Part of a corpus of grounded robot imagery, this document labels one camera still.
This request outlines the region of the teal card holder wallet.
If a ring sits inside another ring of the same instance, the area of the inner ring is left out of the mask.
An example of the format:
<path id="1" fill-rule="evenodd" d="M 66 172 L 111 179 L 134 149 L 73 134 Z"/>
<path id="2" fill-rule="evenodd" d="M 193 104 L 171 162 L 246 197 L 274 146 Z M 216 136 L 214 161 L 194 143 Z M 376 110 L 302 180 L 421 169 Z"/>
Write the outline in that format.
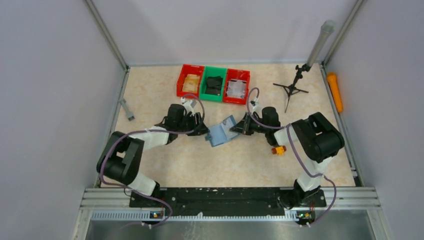
<path id="1" fill-rule="evenodd" d="M 205 140 L 209 141 L 211 147 L 226 144 L 241 135 L 238 132 L 230 131 L 235 125 L 236 120 L 233 115 L 230 115 L 219 124 L 209 127 L 209 133 L 206 134 Z"/>

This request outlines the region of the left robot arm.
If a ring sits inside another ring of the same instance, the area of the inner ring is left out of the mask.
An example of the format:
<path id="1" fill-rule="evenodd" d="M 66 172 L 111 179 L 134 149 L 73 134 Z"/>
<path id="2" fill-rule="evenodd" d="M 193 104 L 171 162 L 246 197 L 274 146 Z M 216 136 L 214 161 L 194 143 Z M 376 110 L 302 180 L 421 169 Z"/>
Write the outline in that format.
<path id="1" fill-rule="evenodd" d="M 140 172 L 144 151 L 168 145 L 177 139 L 179 133 L 187 136 L 206 135 L 210 131 L 203 123 L 202 115 L 183 104 L 173 103 L 167 115 L 153 127 L 126 135 L 115 131 L 111 134 L 96 165 L 96 171 L 141 193 L 141 200 L 149 207 L 160 202 L 156 189 L 159 183 Z"/>

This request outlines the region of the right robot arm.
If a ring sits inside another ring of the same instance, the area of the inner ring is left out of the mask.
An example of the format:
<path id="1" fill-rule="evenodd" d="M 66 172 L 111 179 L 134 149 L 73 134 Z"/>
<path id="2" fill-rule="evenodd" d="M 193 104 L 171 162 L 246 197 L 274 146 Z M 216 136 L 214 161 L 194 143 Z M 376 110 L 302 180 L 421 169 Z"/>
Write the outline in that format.
<path id="1" fill-rule="evenodd" d="M 296 149 L 293 153 L 303 173 L 294 181 L 293 189 L 280 196 L 280 202 L 290 207 L 307 206 L 313 200 L 328 164 L 345 145 L 341 133 L 322 113 L 316 112 L 283 127 L 276 109 L 271 106 L 263 108 L 261 115 L 247 112 L 230 131 L 247 136 L 264 134 L 272 154 L 278 156 L 286 152 L 287 146 L 294 149 L 295 141 L 300 143 L 306 158 L 302 160 Z"/>

